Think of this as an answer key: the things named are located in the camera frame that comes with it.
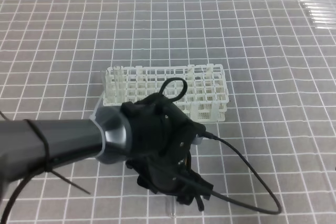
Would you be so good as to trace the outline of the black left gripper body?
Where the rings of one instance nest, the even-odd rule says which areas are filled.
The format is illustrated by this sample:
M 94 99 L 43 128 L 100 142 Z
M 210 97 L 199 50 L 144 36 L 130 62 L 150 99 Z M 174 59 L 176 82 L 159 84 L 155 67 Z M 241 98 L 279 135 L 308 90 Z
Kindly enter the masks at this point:
M 158 93 L 123 103 L 121 112 L 132 132 L 126 165 L 139 174 L 139 186 L 154 194 L 175 196 L 183 205 L 190 205 L 196 195 L 210 199 L 213 185 L 191 168 L 190 148 L 204 135 L 204 125 L 189 119 Z

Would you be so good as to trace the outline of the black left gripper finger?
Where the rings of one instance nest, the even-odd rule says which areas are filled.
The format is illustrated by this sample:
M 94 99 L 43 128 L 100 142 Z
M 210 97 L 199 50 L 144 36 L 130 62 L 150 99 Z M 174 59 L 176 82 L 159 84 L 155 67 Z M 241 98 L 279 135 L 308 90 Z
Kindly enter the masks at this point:
M 196 195 L 195 200 L 197 203 L 198 210 L 204 211 L 204 203 L 203 203 L 202 197 L 200 195 Z

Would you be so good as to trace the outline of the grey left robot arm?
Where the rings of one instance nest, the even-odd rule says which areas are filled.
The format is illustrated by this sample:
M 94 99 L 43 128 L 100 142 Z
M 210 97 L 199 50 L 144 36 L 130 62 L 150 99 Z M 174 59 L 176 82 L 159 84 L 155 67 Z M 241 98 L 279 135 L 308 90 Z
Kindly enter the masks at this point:
M 195 201 L 204 210 L 213 185 L 192 170 L 190 154 L 204 132 L 160 93 L 100 107 L 90 119 L 2 121 L 1 193 L 20 181 L 4 213 L 33 177 L 88 157 L 103 164 L 125 162 L 138 174 L 139 186 L 175 196 L 180 204 Z

